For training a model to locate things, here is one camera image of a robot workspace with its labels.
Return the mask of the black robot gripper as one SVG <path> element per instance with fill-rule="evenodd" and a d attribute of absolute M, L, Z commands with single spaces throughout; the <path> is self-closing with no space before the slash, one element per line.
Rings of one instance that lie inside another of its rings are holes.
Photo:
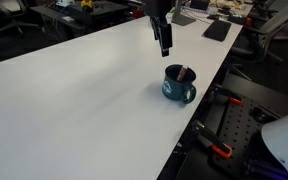
<path fill-rule="evenodd" d="M 169 55 L 172 43 L 172 27 L 166 20 L 167 13 L 172 9 L 172 0 L 142 0 L 144 14 L 150 17 L 155 40 L 160 39 L 161 54 Z"/>

